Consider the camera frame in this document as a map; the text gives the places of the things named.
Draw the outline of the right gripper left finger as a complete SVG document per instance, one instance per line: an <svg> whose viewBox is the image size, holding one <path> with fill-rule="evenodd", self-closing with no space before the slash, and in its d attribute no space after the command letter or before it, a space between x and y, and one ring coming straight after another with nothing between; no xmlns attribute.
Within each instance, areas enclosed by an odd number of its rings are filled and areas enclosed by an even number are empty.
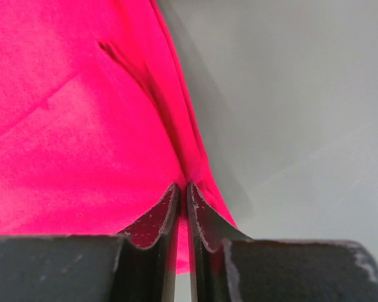
<svg viewBox="0 0 378 302"><path fill-rule="evenodd" d="M180 189L114 235L0 236L0 301L173 301Z"/></svg>

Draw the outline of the crimson red t shirt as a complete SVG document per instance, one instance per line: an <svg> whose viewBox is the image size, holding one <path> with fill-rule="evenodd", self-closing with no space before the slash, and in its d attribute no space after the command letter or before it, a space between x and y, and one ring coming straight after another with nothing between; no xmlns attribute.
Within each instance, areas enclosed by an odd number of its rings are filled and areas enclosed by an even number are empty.
<svg viewBox="0 0 378 302"><path fill-rule="evenodd" d="M0 1L0 235L116 233L189 182L232 221L155 1Z"/></svg>

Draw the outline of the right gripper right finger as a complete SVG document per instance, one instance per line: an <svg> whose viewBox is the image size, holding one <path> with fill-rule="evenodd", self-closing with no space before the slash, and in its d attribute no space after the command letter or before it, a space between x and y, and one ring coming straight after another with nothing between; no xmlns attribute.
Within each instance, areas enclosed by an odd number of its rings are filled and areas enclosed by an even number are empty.
<svg viewBox="0 0 378 302"><path fill-rule="evenodd" d="M255 240L186 187L193 301L378 301L378 265L349 240Z"/></svg>

